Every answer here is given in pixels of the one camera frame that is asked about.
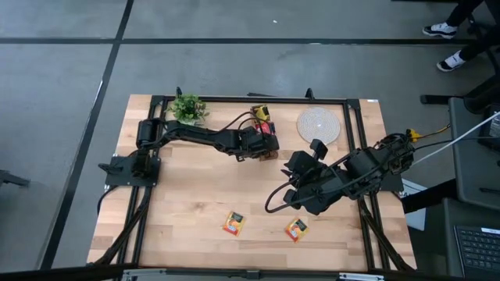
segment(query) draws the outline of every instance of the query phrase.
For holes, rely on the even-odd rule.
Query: sneaker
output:
[[[456,35],[458,27],[450,27],[447,23],[434,24],[430,27],[424,27],[422,33],[427,36],[441,36],[444,39],[452,39]]]
[[[436,66],[442,72],[451,72],[455,69],[458,69],[460,66],[463,66],[466,61],[460,58],[460,52],[456,52],[451,57],[445,59],[442,62],[439,62]]]

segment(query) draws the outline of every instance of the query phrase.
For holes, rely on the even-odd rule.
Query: wooden tabletop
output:
[[[135,149],[138,122],[147,118],[150,95],[130,96],[116,153],[128,155]],[[360,100],[368,145],[385,136],[380,106],[374,100]],[[210,102],[205,126],[218,130],[248,111],[253,104]],[[325,163],[349,153],[340,105],[268,104],[280,143],[279,158],[238,163],[212,147],[174,141],[160,150],[162,166],[154,188],[145,227],[140,265],[155,267],[218,269],[305,269],[366,270],[359,212],[355,201],[343,197],[318,216],[304,208],[268,214],[264,202],[270,192],[288,178],[280,171],[293,151],[310,152],[309,144],[297,132],[296,121],[304,109],[321,106],[340,120],[341,133],[328,145]],[[354,112],[351,112],[356,145],[359,146]],[[102,202],[88,261],[104,254],[123,228],[130,187],[119,187]],[[283,203],[285,192],[277,194],[270,208]],[[378,194],[384,232],[398,253],[416,267],[405,214],[399,200],[388,192]],[[239,237],[222,230],[229,212],[246,218]],[[310,231],[294,244],[284,227],[302,219]],[[135,234],[129,241],[126,261],[131,260]],[[380,258],[372,234],[376,265]]]

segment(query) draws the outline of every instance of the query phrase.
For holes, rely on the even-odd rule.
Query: potted plant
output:
[[[205,120],[206,103],[194,94],[177,94],[173,105],[167,110],[173,112],[177,121],[194,126],[199,120]]]

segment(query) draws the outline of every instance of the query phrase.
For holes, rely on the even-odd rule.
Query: keyboard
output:
[[[455,235],[465,277],[500,273],[500,229],[455,226]]]

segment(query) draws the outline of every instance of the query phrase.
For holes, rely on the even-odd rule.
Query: orange packet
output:
[[[284,232],[297,243],[309,232],[309,227],[301,219],[294,219],[285,227]]]
[[[228,233],[238,236],[240,235],[241,228],[243,227],[244,223],[245,217],[243,217],[243,215],[235,212],[230,212],[222,229],[226,230]]]

